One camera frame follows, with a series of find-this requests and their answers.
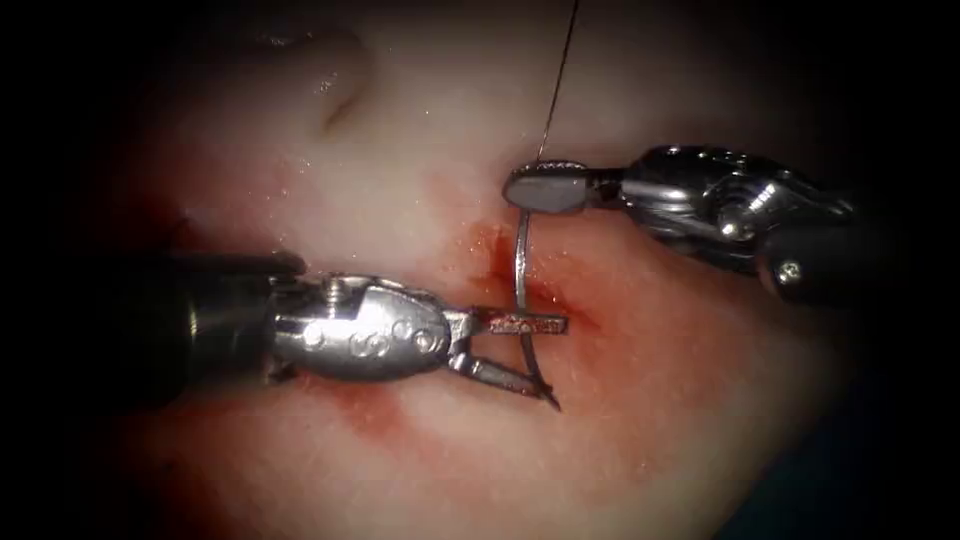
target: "silver jaw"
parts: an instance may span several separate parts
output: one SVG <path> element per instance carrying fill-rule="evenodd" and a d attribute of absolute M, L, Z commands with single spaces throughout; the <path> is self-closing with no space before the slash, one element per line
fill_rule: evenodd
<path fill-rule="evenodd" d="M 567 319 L 448 306 L 433 293 L 376 276 L 303 278 L 278 296 L 274 354 L 284 366 L 344 381 L 399 380 L 446 367 L 477 382 L 540 398 L 527 375 L 470 351 L 482 333 L 565 334 Z"/>
<path fill-rule="evenodd" d="M 758 238 L 785 224 L 842 223 L 853 213 L 772 160 L 709 146 L 660 146 L 630 166 L 571 161 L 515 171 L 503 188 L 514 206 L 547 214 L 623 211 L 676 251 L 724 270 L 754 273 Z"/>

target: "metallic instrument tip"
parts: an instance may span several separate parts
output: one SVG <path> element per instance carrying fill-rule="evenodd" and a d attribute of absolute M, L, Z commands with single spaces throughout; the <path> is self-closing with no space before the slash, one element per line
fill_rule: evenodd
<path fill-rule="evenodd" d="M 503 187 L 508 203 L 541 214 L 573 214 L 590 199 L 586 178 L 576 171 L 537 171 L 511 178 Z"/>

